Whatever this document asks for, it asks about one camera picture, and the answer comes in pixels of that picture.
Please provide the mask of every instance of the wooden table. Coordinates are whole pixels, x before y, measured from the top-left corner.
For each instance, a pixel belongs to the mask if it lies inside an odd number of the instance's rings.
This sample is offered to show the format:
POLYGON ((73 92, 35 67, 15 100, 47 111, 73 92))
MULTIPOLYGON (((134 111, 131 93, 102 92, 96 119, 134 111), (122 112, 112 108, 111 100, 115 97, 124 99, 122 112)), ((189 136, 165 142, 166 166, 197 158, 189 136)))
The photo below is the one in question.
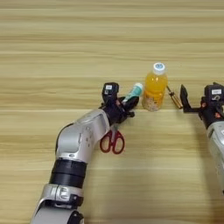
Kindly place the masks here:
MULTIPOLYGON (((102 85, 120 94, 156 61, 171 88, 199 106, 223 83, 224 2, 219 0, 7 0, 0 2, 0 223, 27 224, 65 125, 97 108, 102 85)), ((88 166, 87 223, 223 223, 224 196, 206 130, 175 109, 143 110, 121 126, 125 152, 88 166)))

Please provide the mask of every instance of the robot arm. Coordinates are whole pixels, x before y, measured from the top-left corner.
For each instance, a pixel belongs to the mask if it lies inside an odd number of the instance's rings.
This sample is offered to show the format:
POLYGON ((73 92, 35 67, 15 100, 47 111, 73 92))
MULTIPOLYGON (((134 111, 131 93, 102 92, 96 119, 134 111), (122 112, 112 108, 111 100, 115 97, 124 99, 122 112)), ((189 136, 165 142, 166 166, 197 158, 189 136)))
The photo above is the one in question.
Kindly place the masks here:
POLYGON ((221 190, 224 193, 224 87, 218 83, 205 87, 200 108, 192 108, 187 100, 186 88, 182 85, 180 99, 185 113, 198 113, 207 129, 209 150, 216 163, 221 190))
POLYGON ((123 105, 123 98, 117 98, 118 88, 116 83, 106 83, 101 107, 67 125, 59 133, 52 175, 44 187, 31 224, 84 223, 77 208, 83 201, 82 186, 95 144, 111 125, 134 116, 130 110, 138 103, 138 97, 133 97, 123 105))

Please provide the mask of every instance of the orange liquid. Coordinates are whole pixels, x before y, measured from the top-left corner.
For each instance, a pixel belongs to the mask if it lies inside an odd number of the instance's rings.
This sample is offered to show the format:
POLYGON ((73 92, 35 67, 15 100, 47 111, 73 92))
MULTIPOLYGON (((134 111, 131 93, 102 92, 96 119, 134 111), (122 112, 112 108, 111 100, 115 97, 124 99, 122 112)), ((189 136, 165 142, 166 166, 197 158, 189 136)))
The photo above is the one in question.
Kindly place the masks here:
POLYGON ((166 74, 149 73, 145 79, 143 92, 143 107, 149 111, 156 111, 162 107, 167 86, 166 74))

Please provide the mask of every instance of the plastic bottle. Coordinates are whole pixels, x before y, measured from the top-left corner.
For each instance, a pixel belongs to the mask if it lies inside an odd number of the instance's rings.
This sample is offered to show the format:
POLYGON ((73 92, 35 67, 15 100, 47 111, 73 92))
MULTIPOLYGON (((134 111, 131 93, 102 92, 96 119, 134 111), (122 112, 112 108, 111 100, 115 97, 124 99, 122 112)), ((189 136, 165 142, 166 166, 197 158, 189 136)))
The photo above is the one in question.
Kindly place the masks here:
POLYGON ((141 93, 143 92, 144 86, 142 83, 136 83, 131 91, 125 96, 123 99, 122 103, 126 103, 128 99, 130 99, 132 96, 140 96, 141 93))
POLYGON ((153 65, 153 70, 146 76, 143 91, 143 107, 149 111, 159 110, 163 104, 166 86, 165 65, 158 62, 153 65))

